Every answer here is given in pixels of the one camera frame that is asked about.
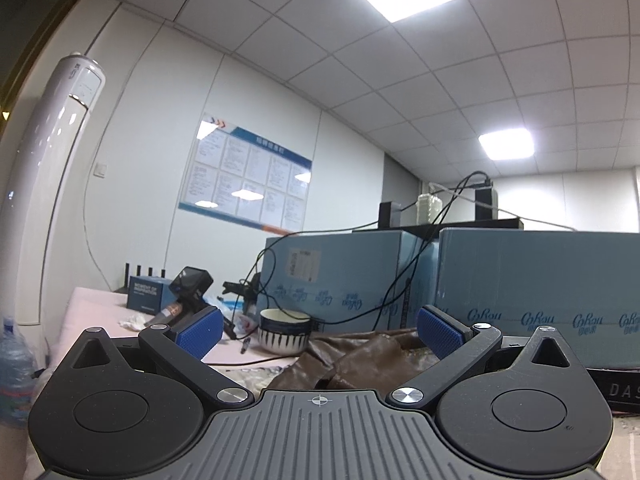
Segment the crumpled white tissue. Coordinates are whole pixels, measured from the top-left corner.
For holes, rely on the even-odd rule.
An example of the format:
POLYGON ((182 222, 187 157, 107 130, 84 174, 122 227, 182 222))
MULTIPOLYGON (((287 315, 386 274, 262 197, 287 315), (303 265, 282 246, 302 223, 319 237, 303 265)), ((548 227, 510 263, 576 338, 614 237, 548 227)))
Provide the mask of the crumpled white tissue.
POLYGON ((118 321, 118 325, 124 330, 130 332, 139 333, 149 326, 149 322, 152 321, 153 315, 148 315, 138 311, 131 311, 126 318, 122 318, 118 321))

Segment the small blue product box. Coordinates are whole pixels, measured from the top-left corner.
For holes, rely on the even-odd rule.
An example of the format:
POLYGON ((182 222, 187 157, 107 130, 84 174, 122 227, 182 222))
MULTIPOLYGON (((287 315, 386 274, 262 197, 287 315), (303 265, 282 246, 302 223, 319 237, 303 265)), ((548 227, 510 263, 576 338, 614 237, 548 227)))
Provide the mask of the small blue product box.
POLYGON ((159 314, 176 300, 169 288, 171 280, 157 276, 132 276, 126 308, 144 314, 159 314))

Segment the black handheld scanner device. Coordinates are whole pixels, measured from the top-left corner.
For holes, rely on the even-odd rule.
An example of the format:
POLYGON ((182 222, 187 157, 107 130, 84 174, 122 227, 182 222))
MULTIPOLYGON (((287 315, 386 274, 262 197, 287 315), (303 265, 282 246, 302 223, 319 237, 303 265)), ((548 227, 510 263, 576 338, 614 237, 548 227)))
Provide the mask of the black handheld scanner device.
POLYGON ((175 301, 160 310, 160 313, 145 323, 146 327, 165 324, 175 326, 184 318, 190 318, 207 306, 203 299, 214 279, 204 269, 185 266, 168 285, 175 301))

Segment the black router with antennas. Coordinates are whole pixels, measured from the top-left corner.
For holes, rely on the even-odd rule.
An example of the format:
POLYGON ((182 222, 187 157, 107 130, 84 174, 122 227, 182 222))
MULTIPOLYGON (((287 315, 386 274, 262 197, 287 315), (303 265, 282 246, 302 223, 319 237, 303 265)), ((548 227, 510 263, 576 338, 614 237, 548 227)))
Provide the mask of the black router with antennas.
POLYGON ((124 278, 122 284, 119 285, 115 292, 118 294, 126 294, 129 289, 129 284, 132 278, 166 278, 165 268, 154 268, 154 266, 147 266, 146 268, 142 264, 132 264, 126 262, 124 264, 124 278))

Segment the striped ceramic bowl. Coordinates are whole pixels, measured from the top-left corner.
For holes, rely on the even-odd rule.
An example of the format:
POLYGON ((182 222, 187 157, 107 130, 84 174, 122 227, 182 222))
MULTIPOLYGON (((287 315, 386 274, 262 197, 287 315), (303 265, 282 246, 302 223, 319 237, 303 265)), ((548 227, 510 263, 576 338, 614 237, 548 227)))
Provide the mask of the striped ceramic bowl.
POLYGON ((302 312, 264 309, 259 313, 258 342, 277 356, 297 356, 306 349, 313 325, 302 312))

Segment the black monitor stand shelf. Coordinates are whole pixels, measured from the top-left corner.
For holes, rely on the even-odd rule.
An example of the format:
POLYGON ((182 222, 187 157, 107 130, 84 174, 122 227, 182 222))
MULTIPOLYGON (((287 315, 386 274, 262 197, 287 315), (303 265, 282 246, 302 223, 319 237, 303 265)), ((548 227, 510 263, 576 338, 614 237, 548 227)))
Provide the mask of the black monitor stand shelf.
POLYGON ((451 209, 439 218, 435 223, 414 224, 413 226, 402 226, 400 224, 400 210, 396 203, 380 203, 378 208, 378 220, 370 226, 358 226, 352 228, 352 232, 362 230, 378 231, 405 231, 424 240, 433 235, 439 237, 442 229, 524 229, 523 220, 514 214, 507 214, 506 218, 498 217, 497 209, 490 209, 490 206, 498 205, 497 191, 494 188, 480 188, 474 193, 475 198, 480 199, 478 205, 474 205, 475 217, 473 220, 454 221, 450 216, 451 209))

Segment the large blue cardboard box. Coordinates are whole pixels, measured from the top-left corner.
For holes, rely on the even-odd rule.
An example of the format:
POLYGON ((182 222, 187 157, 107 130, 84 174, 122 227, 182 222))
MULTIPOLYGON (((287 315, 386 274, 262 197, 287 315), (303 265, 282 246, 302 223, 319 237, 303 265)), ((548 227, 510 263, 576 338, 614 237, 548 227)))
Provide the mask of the large blue cardboard box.
POLYGON ((551 325, 582 364, 639 365, 639 237, 630 233, 446 229, 435 304, 509 336, 551 325))

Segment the white power adapter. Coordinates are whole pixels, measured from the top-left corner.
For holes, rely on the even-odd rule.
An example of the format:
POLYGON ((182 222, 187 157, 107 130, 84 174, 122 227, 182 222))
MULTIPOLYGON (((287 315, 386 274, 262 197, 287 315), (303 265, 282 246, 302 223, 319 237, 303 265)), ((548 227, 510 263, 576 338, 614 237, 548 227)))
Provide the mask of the white power adapter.
POLYGON ((442 211, 442 200, 435 194, 423 193, 416 200, 416 224, 433 224, 442 211))

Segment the water bottle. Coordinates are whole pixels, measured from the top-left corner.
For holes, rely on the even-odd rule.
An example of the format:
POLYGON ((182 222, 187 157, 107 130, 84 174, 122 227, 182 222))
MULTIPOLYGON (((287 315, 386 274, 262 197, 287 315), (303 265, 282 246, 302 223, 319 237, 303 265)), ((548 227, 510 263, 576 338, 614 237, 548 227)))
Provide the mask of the water bottle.
POLYGON ((24 429, 32 407, 36 361, 24 337, 14 328, 13 318, 2 320, 0 354, 1 422, 24 429))

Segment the black keyboard box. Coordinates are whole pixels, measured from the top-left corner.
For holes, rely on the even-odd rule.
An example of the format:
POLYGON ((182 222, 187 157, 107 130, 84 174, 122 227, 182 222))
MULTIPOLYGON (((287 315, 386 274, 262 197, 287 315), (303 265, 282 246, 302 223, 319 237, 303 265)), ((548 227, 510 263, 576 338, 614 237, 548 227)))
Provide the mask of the black keyboard box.
POLYGON ((640 413, 640 370, 590 368, 588 373, 612 412, 640 413))

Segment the white floor air conditioner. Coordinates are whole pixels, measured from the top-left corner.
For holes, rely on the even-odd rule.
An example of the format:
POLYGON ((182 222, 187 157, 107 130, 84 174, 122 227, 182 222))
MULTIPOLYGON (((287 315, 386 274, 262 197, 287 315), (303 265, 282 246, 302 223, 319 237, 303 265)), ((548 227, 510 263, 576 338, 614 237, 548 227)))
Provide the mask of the white floor air conditioner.
POLYGON ((76 141, 105 83, 102 68, 88 56, 61 58, 17 148, 1 204, 1 307, 18 325, 40 324, 58 194, 76 141))

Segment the blue framed wall poster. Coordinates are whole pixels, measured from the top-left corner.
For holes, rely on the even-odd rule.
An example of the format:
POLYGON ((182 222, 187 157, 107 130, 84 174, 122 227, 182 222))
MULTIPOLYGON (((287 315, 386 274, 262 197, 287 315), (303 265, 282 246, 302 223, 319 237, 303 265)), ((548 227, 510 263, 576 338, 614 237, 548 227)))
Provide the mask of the blue framed wall poster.
POLYGON ((303 229, 312 162, 265 136, 205 114, 178 207, 273 233, 303 229))

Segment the wall light switch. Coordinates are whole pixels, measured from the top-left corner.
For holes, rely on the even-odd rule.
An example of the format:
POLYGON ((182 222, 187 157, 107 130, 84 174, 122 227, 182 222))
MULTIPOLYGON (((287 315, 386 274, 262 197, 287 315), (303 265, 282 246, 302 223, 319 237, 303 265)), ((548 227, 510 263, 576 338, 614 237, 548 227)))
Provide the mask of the wall light switch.
POLYGON ((102 162, 97 162, 96 166, 94 166, 93 174, 98 178, 104 179, 106 176, 106 170, 107 166, 105 164, 102 164, 102 162))

